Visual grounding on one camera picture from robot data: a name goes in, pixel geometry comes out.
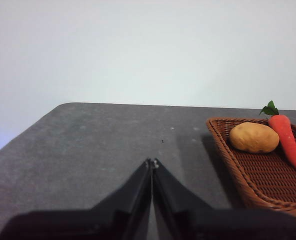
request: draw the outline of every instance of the basket rim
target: basket rim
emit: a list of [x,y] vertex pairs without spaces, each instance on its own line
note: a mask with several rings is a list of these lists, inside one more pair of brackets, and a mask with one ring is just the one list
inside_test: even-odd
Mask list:
[[[254,196],[250,196],[251,193],[249,193],[249,191],[252,190],[253,194],[255,194],[255,196],[257,198],[259,198],[261,201],[264,201],[267,204],[269,204],[271,206],[271,208],[274,208],[274,209],[291,208],[289,210],[296,209],[296,202],[274,199],[272,197],[265,195],[261,190],[259,190],[257,188],[256,184],[250,179],[248,174],[245,172],[244,168],[239,164],[234,153],[231,151],[229,146],[226,144],[226,141],[223,139],[222,134],[214,126],[214,122],[217,122],[217,121],[222,121],[222,122],[235,122],[235,121],[238,121],[238,122],[263,122],[263,123],[265,122],[265,123],[267,123],[268,120],[263,119],[263,118],[210,117],[206,120],[206,125],[207,125],[209,131],[212,133],[213,137],[215,138],[214,140],[215,140],[215,143],[218,146],[219,150],[228,155],[228,157],[225,157],[223,155],[221,157],[224,158],[225,161],[229,161],[230,164],[233,165],[232,167],[235,168],[234,172],[237,173],[237,175],[235,175],[235,178],[234,178],[235,181],[237,181],[238,184],[244,186],[245,188],[248,188],[248,196],[247,196],[248,198],[254,197]],[[296,125],[291,124],[291,127],[293,130],[296,131]],[[236,187],[241,188],[240,190],[244,192],[245,189],[242,189],[242,186],[236,186]]]

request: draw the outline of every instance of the orange carrot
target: orange carrot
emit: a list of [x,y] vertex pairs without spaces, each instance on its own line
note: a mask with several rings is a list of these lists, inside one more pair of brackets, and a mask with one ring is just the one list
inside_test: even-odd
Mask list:
[[290,120],[285,115],[279,115],[274,102],[270,101],[260,113],[272,115],[268,120],[269,126],[279,135],[280,143],[289,162],[296,168],[296,140],[291,128]]

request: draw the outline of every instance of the gray table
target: gray table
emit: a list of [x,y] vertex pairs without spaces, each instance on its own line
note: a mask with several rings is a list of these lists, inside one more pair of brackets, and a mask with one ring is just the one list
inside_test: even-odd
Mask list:
[[[0,150],[0,230],[32,210],[87,209],[157,157],[214,208],[242,208],[205,125],[258,109],[67,103]],[[296,125],[296,111],[281,111]],[[158,239],[154,210],[147,239]]]

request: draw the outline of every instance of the potato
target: potato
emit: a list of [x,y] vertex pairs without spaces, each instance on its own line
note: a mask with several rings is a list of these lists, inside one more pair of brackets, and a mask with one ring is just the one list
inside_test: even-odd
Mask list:
[[229,133],[232,146],[252,154],[272,152],[279,143],[278,134],[269,126],[243,122]]

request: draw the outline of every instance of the carrot leaf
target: carrot leaf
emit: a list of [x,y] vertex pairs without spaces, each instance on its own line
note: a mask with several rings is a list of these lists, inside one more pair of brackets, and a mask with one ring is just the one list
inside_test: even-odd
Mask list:
[[260,111],[259,115],[261,113],[265,113],[267,115],[273,116],[273,115],[279,115],[278,109],[275,107],[274,102],[271,100],[268,102],[267,106],[264,106],[263,109]]

